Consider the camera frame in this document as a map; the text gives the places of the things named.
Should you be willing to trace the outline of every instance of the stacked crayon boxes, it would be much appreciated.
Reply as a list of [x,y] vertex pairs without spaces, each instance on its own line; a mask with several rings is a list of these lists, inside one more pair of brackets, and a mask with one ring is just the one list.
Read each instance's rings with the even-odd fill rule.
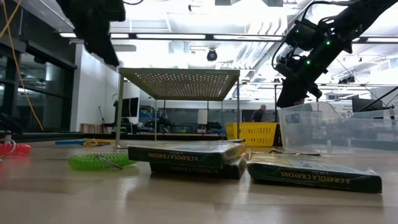
[[246,170],[243,144],[228,141],[128,146],[129,159],[150,162],[152,172],[240,179]]

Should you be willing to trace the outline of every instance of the person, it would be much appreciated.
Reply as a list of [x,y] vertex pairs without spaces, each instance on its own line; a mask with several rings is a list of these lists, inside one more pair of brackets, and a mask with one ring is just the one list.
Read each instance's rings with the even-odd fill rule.
[[261,122],[262,121],[262,116],[266,112],[267,106],[266,105],[261,105],[260,109],[256,110],[253,115],[251,116],[251,121],[252,122]]

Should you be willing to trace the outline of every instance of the security camera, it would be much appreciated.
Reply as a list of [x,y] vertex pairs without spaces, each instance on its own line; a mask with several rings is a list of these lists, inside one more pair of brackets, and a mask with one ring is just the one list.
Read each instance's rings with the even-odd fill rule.
[[210,49],[209,52],[207,53],[207,61],[214,62],[215,60],[217,60],[216,50]]

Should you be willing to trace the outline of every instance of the yellow cable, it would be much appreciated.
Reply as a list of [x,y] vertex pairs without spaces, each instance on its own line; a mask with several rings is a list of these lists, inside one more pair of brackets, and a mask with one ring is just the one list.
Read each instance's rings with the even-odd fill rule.
[[[17,11],[18,11],[18,9],[19,9],[19,6],[21,6],[21,2],[22,2],[22,0],[19,0],[19,2],[18,2],[18,4],[17,4],[17,7],[15,7],[14,12],[12,12],[12,14],[11,14],[10,19],[7,19],[7,13],[6,13],[6,21],[7,21],[7,24],[6,24],[6,26],[3,28],[3,30],[1,31],[1,33],[0,33],[0,38],[1,38],[1,37],[3,36],[3,34],[6,32],[6,29],[9,28],[12,19],[14,18],[15,14],[17,14]],[[6,0],[3,0],[2,4],[4,5],[4,8],[6,8]]]
[[14,10],[14,12],[12,13],[10,19],[8,19],[8,16],[7,16],[6,3],[3,2],[3,4],[2,4],[3,7],[2,7],[2,8],[4,9],[4,17],[6,18],[6,22],[7,22],[7,24],[6,24],[5,28],[3,29],[3,31],[5,31],[6,29],[7,29],[7,31],[8,31],[8,37],[9,37],[9,39],[10,39],[11,49],[12,49],[12,56],[14,57],[15,66],[17,67],[17,72],[18,72],[18,75],[19,75],[19,80],[21,81],[22,88],[24,89],[24,93],[25,93],[25,96],[26,96],[26,100],[27,100],[27,102],[28,102],[28,104],[29,104],[29,106],[30,106],[30,110],[32,111],[33,116],[35,117],[37,123],[39,124],[40,129],[41,129],[42,131],[44,131],[43,126],[42,126],[42,123],[41,123],[40,120],[38,119],[38,117],[37,117],[37,115],[36,115],[36,112],[33,110],[32,103],[30,103],[29,96],[28,96],[27,93],[26,93],[24,81],[22,80],[21,71],[19,70],[17,55],[15,54],[14,43],[12,42],[11,31],[10,31],[10,27],[9,27],[10,22],[11,22],[12,18],[14,17],[15,12],[18,10],[19,5],[21,4],[21,1],[22,1],[22,0],[19,0],[18,5],[17,5],[16,9]]

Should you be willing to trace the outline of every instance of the clear plastic bin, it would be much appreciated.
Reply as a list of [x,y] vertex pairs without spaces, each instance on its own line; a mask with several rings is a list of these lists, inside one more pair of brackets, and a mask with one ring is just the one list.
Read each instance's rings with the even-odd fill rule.
[[337,113],[329,103],[280,109],[284,149],[320,154],[397,154],[398,110]]

